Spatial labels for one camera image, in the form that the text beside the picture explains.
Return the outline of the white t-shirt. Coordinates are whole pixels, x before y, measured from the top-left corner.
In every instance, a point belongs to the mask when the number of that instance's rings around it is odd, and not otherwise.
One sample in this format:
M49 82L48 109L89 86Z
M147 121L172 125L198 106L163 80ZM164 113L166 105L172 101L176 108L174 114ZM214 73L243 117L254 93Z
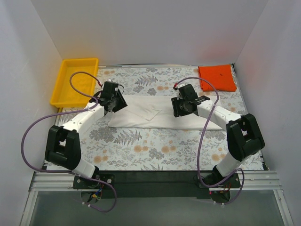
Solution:
M206 118L190 114L174 117L171 96L124 97L127 107L112 114L112 128L202 130Z

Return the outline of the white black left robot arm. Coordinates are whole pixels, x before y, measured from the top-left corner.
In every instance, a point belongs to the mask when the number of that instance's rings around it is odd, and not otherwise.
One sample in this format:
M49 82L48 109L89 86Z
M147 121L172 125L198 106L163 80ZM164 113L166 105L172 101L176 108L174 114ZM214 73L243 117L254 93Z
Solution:
M125 107L127 103L119 84L106 81L103 89L95 93L80 113L62 126L49 129L45 160L84 176L84 183L89 188L96 188L100 183L99 169L82 157L80 135L107 113L115 113Z

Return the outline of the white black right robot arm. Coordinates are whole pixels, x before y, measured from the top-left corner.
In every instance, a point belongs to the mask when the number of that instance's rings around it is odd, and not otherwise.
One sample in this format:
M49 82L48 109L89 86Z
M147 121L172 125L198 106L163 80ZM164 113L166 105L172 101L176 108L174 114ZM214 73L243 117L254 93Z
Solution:
M207 96L199 97L191 84L175 84L173 89L177 92L171 99L174 117L194 114L206 119L204 128L213 122L226 131L228 153L209 175L203 177L198 173L200 183L205 187L226 186L239 166L265 146L256 118L250 113L233 113Z

